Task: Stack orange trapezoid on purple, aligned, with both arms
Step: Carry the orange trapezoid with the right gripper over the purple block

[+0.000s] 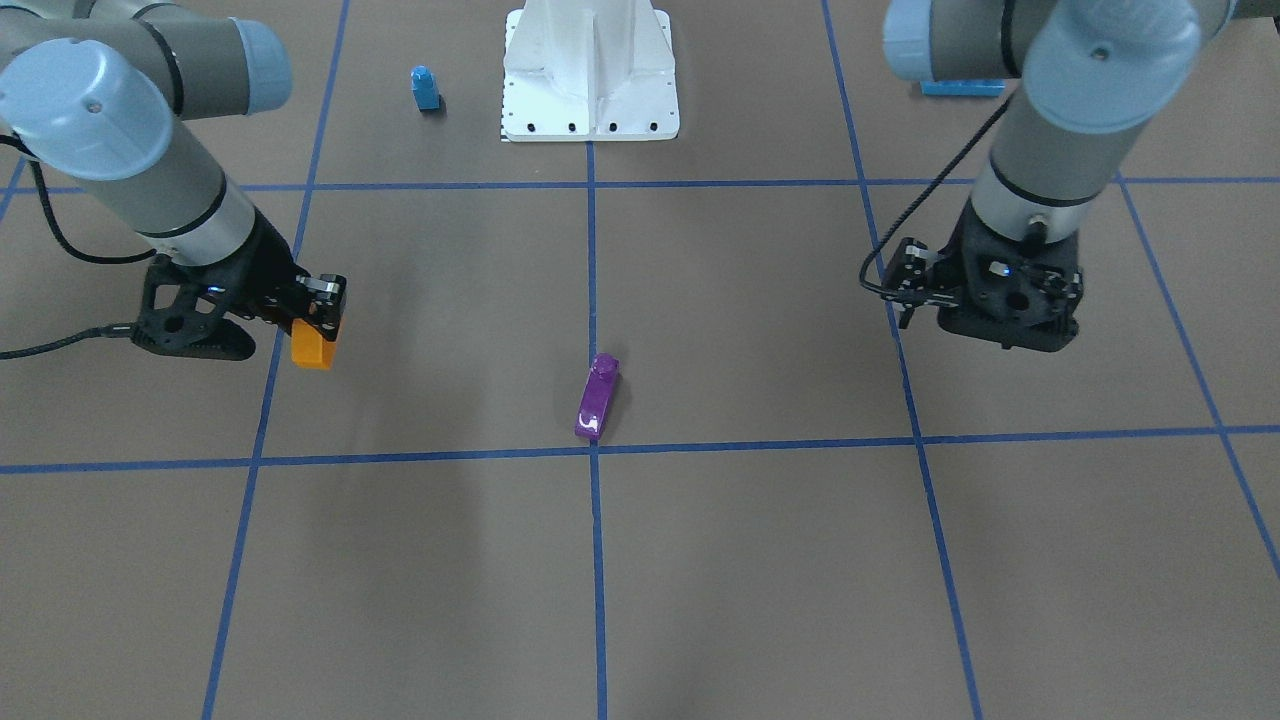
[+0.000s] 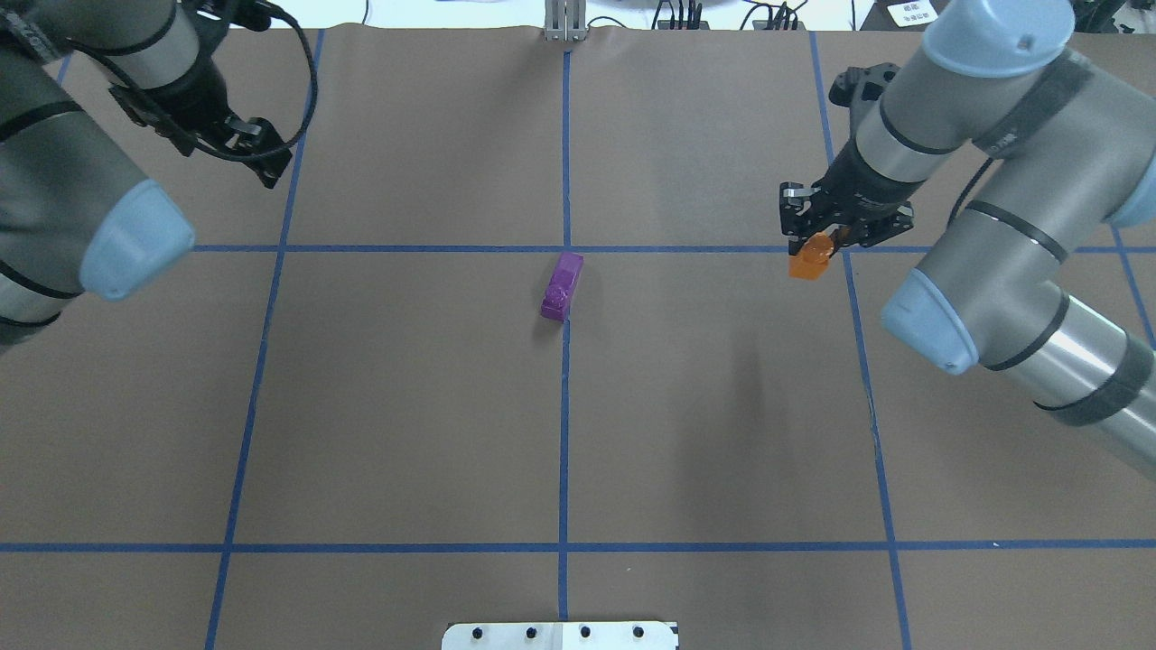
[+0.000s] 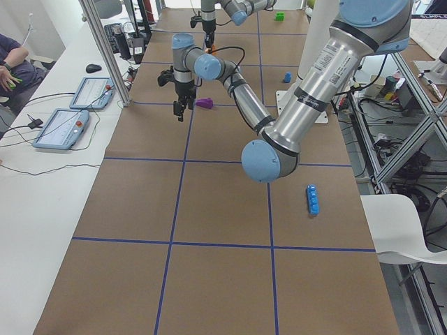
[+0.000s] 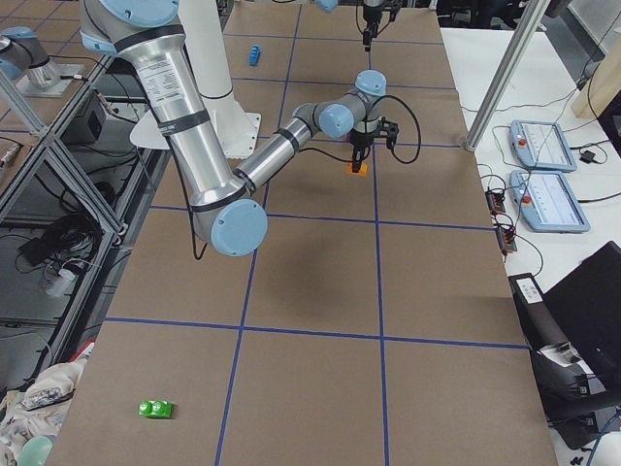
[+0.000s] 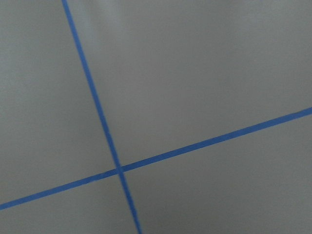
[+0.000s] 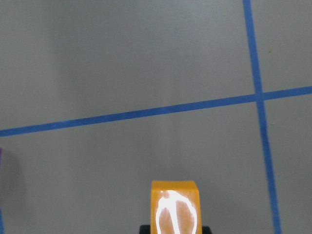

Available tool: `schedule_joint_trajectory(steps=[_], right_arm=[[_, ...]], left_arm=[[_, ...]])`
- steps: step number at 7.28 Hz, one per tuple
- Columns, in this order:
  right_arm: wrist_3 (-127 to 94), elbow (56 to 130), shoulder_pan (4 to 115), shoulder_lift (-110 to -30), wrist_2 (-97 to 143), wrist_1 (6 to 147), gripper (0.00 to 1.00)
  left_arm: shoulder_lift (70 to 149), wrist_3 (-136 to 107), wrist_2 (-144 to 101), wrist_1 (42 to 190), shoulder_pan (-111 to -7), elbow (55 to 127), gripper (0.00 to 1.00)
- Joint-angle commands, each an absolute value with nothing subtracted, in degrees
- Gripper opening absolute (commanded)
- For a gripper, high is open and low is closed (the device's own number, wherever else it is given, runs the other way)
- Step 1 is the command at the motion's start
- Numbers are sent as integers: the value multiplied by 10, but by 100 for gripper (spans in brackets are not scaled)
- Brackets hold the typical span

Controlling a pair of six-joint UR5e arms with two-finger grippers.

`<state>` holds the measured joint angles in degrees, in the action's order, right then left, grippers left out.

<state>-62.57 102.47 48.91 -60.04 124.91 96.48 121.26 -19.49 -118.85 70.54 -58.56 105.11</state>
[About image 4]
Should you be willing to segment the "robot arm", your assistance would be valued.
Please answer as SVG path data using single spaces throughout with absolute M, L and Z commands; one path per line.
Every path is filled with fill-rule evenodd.
M 260 116 L 236 100 L 213 1 L 82 1 L 82 43 L 129 62 L 191 194 L 195 234 L 222 254 L 243 256 L 263 242 L 268 218 L 251 196 L 317 133 L 338 139 L 378 119 L 386 79 L 358 74 L 343 97 L 308 103 L 262 146 Z

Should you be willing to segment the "neighbouring robot arm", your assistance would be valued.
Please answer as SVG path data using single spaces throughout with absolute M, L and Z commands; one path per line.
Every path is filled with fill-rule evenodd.
M 82 69 L 80 64 L 56 62 L 28 27 L 1 31 L 1 71 L 24 96 L 60 98 Z

